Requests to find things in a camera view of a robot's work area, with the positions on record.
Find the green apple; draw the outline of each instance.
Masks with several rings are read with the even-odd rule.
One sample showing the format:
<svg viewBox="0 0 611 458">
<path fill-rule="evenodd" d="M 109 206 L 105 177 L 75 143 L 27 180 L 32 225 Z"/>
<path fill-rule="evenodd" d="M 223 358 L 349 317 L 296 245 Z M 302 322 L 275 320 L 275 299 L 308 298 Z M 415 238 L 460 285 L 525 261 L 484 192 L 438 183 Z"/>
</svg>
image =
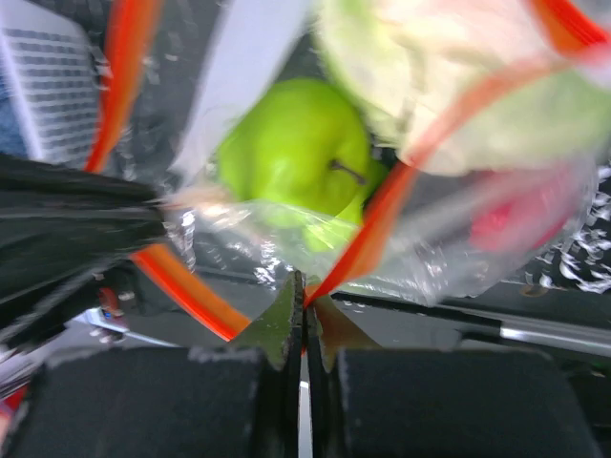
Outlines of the green apple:
<svg viewBox="0 0 611 458">
<path fill-rule="evenodd" d="M 275 84 L 219 148 L 221 181 L 265 199 L 337 216 L 365 188 L 369 136 L 352 105 L 317 79 Z M 303 225 L 280 218 L 279 225 Z"/>
<path fill-rule="evenodd" d="M 367 184 L 335 219 L 321 224 L 309 224 L 304 229 L 304 240 L 312 252 L 330 251 L 344 246 L 363 224 L 363 204 L 382 184 L 389 169 L 372 160 L 366 173 Z"/>
</svg>

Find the lettuce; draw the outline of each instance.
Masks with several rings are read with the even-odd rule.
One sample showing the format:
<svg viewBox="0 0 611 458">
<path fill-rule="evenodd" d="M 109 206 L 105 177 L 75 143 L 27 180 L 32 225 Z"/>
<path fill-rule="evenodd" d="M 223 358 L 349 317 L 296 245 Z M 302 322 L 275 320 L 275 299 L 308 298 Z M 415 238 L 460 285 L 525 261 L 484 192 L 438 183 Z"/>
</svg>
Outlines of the lettuce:
<svg viewBox="0 0 611 458">
<path fill-rule="evenodd" d="M 330 75 L 379 142 L 397 149 L 485 74 L 525 56 L 552 55 L 516 0 L 321 0 L 314 30 Z M 579 69 L 554 73 L 480 112 L 424 170 L 457 176 L 542 167 L 595 150 L 610 121 L 611 93 Z"/>
</svg>

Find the apple stem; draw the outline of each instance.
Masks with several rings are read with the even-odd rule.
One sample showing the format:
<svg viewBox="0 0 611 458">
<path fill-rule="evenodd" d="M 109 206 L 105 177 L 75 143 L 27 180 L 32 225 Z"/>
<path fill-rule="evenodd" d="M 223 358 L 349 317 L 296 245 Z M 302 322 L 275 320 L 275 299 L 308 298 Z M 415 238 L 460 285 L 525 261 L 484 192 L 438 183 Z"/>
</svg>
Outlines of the apple stem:
<svg viewBox="0 0 611 458">
<path fill-rule="evenodd" d="M 354 179 L 356 179 L 356 182 L 360 184 L 361 186 L 364 186 L 365 184 L 367 184 L 367 180 L 365 179 L 365 177 L 349 169 L 348 167 L 346 167 L 344 164 L 342 164 L 337 159 L 331 160 L 329 167 L 331 170 L 344 170 L 345 172 L 348 172 L 349 174 L 351 174 L 354 177 Z"/>
</svg>

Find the plastic bag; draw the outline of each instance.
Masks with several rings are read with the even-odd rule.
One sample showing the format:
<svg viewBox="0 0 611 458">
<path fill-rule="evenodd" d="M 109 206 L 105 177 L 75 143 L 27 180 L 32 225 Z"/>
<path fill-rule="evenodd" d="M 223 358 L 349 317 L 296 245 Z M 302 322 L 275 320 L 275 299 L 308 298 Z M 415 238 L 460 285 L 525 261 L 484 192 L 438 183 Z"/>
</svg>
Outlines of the plastic bag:
<svg viewBox="0 0 611 458">
<path fill-rule="evenodd" d="M 533 64 L 533 68 L 520 73 L 523 67 L 528 67 L 526 64 Z M 564 65 L 563 59 L 550 51 L 550 55 L 538 55 L 525 65 L 514 62 L 507 72 L 499 72 L 500 77 L 493 73 L 487 82 L 477 81 L 474 86 L 488 84 L 489 93 L 498 94 L 483 102 L 478 97 L 469 99 L 467 94 L 468 109 L 464 109 L 464 100 L 463 105 L 453 105 L 445 127 L 437 128 L 436 132 L 433 126 L 432 135 L 439 136 L 441 129 L 446 138 L 459 137 L 469 143 L 477 131 L 470 131 L 468 135 L 457 131 L 461 122 L 480 110 L 485 113 L 487 106 L 503 91 L 509 92 L 544 77 L 557 64 Z M 248 73 L 247 63 L 240 72 Z M 531 108 L 523 107 L 523 115 Z M 520 116 L 520 110 L 513 114 Z M 200 118 L 200 132 L 206 132 L 206 126 L 210 125 L 206 119 L 213 115 L 209 112 L 206 118 Z M 223 125 L 225 131 L 230 130 L 227 118 Z M 435 144 L 438 141 L 437 137 L 433 140 Z M 420 142 L 426 145 L 426 136 Z M 433 178 L 420 176 L 377 268 L 358 280 L 348 281 L 343 289 L 422 303 L 484 291 L 511 274 L 546 243 L 579 229 L 596 185 L 597 146 L 591 145 L 583 151 L 584 156 L 568 162 L 538 163 L 536 171 L 509 169 L 501 175 L 443 178 L 447 180 L 444 185 L 452 191 L 441 198 L 431 198 L 426 191 L 427 181 Z M 209 147 L 204 148 L 204 156 L 211 153 Z M 202 149 L 197 148 L 191 152 L 199 157 L 201 153 Z M 196 212 L 186 214 L 188 218 L 183 222 L 189 220 L 185 226 L 196 224 L 196 238 L 198 234 L 214 236 L 215 250 L 218 246 L 225 250 L 221 264 L 232 258 L 249 260 L 248 265 L 253 266 L 252 272 L 260 282 L 273 284 L 283 268 L 299 268 L 324 278 L 358 230 L 345 221 L 305 208 L 269 201 L 237 202 L 218 187 L 216 178 L 213 159 L 200 172 L 195 192 L 198 196 L 192 194 L 186 199 L 196 204 Z M 424 204 L 416 211 L 413 203 L 417 200 L 424 200 Z M 270 223 L 278 219 L 298 220 L 300 224 L 279 227 Z"/>
<path fill-rule="evenodd" d="M 315 32 L 330 73 L 353 96 L 380 141 L 414 163 L 410 146 L 473 85 L 505 66 L 553 62 L 606 33 L 566 2 L 387 0 L 322 2 Z M 595 9 L 600 20 L 609 7 Z M 557 21 L 548 25 L 549 15 Z M 586 22 L 587 32 L 583 32 Z M 606 139 L 611 93 L 589 65 L 550 73 L 474 114 L 418 165 L 442 176 L 472 170 L 545 167 Z"/>
</svg>

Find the black foam pad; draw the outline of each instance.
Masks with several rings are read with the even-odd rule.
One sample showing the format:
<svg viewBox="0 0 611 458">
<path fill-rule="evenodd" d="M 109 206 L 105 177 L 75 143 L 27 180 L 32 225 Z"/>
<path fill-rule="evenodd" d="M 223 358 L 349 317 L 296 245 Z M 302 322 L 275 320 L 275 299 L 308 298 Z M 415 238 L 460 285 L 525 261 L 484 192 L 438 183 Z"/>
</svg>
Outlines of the black foam pad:
<svg viewBox="0 0 611 458">
<path fill-rule="evenodd" d="M 32 381 L 11 458 L 253 456 L 258 350 L 71 352 Z"/>
<path fill-rule="evenodd" d="M 334 378 L 353 458 L 600 456 L 570 386 L 536 354 L 345 350 Z"/>
</svg>

